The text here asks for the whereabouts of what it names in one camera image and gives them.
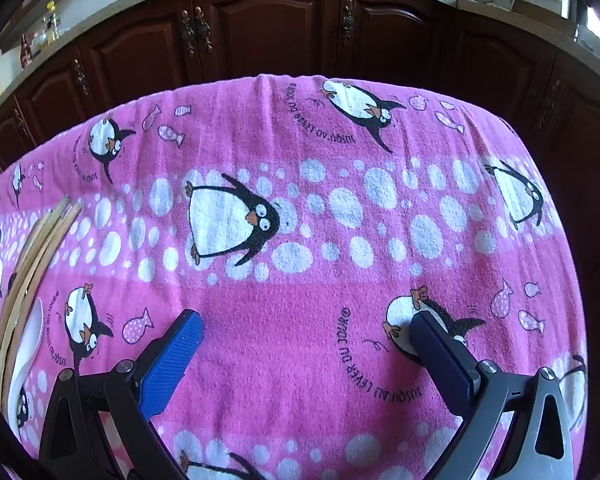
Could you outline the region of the light bamboo chopstick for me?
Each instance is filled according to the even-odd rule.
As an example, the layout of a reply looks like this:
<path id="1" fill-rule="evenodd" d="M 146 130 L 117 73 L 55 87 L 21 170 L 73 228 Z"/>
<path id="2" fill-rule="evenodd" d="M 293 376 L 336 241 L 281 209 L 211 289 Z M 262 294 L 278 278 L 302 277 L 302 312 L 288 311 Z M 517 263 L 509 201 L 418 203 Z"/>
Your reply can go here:
<path id="1" fill-rule="evenodd" d="M 82 206 L 79 203 L 68 205 L 56 226 L 50 232 L 50 236 L 41 247 L 41 251 L 34 260 L 34 265 L 27 273 L 23 288 L 17 294 L 15 307 L 7 325 L 8 338 L 5 339 L 7 344 L 0 351 L 0 409 L 3 414 L 7 412 L 8 390 L 12 384 L 12 374 L 14 374 L 16 354 L 22 339 L 24 324 L 27 322 L 38 286 L 40 286 L 42 278 L 50 265 L 50 260 L 53 259 L 56 250 L 64 240 L 81 209 Z"/>
<path id="2" fill-rule="evenodd" d="M 9 289 L 4 304 L 2 305 L 0 316 L 0 351 L 7 344 L 5 341 L 5 339 L 8 338 L 7 325 L 9 323 L 9 318 L 12 316 L 12 310 L 14 310 L 15 307 L 17 294 L 20 289 L 23 288 L 27 273 L 34 265 L 34 260 L 41 251 L 41 247 L 50 236 L 50 232 L 52 232 L 53 227 L 56 226 L 56 223 L 59 221 L 69 204 L 70 198 L 65 195 L 51 212 L 46 212 L 44 216 L 35 223 L 23 244 L 23 248 L 21 249 L 16 264 L 16 277 L 12 282 L 12 287 Z"/>

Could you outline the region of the white ceramic spoon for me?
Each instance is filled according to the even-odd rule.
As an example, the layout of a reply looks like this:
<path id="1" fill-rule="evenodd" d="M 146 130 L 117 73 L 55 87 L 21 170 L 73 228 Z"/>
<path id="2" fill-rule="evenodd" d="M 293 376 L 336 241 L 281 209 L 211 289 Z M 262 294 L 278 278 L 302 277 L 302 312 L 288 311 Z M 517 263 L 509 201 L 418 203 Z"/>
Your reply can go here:
<path id="1" fill-rule="evenodd" d="M 42 337 L 43 304 L 40 298 L 36 298 L 24 326 L 7 397 L 7 420 L 17 439 L 20 439 L 20 429 L 30 418 L 30 408 L 23 387 L 38 354 Z"/>

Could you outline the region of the dark wooden kitchen cabinets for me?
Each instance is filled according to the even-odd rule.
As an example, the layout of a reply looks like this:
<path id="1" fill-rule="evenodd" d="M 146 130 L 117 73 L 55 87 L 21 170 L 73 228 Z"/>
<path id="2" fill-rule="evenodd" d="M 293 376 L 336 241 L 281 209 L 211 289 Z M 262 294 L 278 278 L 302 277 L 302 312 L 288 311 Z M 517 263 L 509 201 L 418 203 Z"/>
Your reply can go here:
<path id="1" fill-rule="evenodd" d="M 186 84 L 345 76 L 438 90 L 506 119 L 565 220 L 600 312 L 600 60 L 533 18 L 471 0 L 120 0 L 0 97 L 0 171 L 103 110 Z"/>

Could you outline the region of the pink penguin towel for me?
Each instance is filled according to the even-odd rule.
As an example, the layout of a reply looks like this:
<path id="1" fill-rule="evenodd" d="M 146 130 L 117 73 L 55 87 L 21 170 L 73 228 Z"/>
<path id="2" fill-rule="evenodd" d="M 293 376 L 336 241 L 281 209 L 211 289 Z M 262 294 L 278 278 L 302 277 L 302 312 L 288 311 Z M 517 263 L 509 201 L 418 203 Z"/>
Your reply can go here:
<path id="1" fill-rule="evenodd" d="M 521 138 L 481 107 L 321 76 L 145 96 L 0 173 L 3 283 L 62 200 L 81 210 L 34 295 L 16 390 L 30 453 L 61 370 L 111 370 L 190 309 L 204 339 L 152 421 L 189 478 L 422 478 L 460 426 L 408 340 L 422 311 L 478 360 L 554 370 L 582 456 L 565 229 Z"/>

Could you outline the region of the condiment bottles on counter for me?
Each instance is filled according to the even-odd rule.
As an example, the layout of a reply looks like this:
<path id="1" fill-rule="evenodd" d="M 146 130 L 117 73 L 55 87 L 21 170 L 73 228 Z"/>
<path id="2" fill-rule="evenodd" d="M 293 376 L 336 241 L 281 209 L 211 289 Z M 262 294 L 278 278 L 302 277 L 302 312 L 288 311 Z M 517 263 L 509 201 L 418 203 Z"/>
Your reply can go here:
<path id="1" fill-rule="evenodd" d="M 34 32 L 20 36 L 20 65 L 27 67 L 44 49 L 60 37 L 60 16 L 54 0 L 46 4 L 46 13 L 42 17 L 42 25 Z"/>

